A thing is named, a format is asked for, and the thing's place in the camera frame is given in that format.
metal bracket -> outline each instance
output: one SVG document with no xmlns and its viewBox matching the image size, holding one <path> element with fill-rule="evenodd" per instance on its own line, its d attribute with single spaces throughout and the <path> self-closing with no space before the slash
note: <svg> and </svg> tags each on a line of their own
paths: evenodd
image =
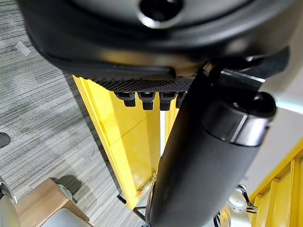
<svg viewBox="0 0 303 227">
<path fill-rule="evenodd" d="M 18 201 L 17 201 L 16 197 L 14 196 L 13 192 L 10 190 L 8 185 L 4 182 L 2 177 L 0 177 L 0 192 L 1 192 L 2 195 L 7 195 L 10 198 L 10 200 L 12 201 L 12 203 L 14 203 L 14 204 L 18 203 Z"/>
</svg>

gray carpet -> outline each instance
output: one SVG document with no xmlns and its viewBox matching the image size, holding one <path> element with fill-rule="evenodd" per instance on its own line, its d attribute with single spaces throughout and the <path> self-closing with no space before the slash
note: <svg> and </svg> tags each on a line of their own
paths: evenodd
<svg viewBox="0 0 303 227">
<path fill-rule="evenodd" d="M 21 41 L 31 53 L 23 55 Z M 0 175 L 18 199 L 54 177 L 96 224 L 137 227 L 143 222 L 116 196 L 114 180 L 71 75 L 32 47 L 15 1 L 0 0 Z"/>
</svg>

black plastic tab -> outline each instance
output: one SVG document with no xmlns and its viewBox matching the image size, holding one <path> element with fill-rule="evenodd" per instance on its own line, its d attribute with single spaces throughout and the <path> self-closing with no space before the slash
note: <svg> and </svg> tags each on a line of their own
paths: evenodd
<svg viewBox="0 0 303 227">
<path fill-rule="evenodd" d="M 138 92 L 139 99 L 142 100 L 143 110 L 153 110 L 155 95 L 155 92 Z"/>
<path fill-rule="evenodd" d="M 179 109 L 181 107 L 182 101 L 186 95 L 186 92 L 178 92 L 176 99 L 176 108 Z"/>
<path fill-rule="evenodd" d="M 168 111 L 170 108 L 170 102 L 176 98 L 176 92 L 159 92 L 160 95 L 160 110 Z"/>
<path fill-rule="evenodd" d="M 136 106 L 136 97 L 134 92 L 115 92 L 115 95 L 124 101 L 126 107 L 135 107 Z"/>
</svg>

white wall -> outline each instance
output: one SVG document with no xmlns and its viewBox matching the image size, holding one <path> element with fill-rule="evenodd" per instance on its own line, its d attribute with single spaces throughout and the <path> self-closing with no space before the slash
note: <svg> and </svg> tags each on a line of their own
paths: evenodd
<svg viewBox="0 0 303 227">
<path fill-rule="evenodd" d="M 279 108 L 265 141 L 242 181 L 248 188 L 248 194 L 256 190 L 301 137 L 303 115 Z"/>
</svg>

black cable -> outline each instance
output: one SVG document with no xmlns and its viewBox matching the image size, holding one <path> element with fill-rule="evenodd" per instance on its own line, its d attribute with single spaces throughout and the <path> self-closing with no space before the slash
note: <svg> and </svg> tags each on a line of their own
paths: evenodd
<svg viewBox="0 0 303 227">
<path fill-rule="evenodd" d="M 215 216 L 214 216 L 214 227 L 220 227 L 221 226 L 221 222 L 220 222 L 220 212 L 218 212 Z"/>
</svg>

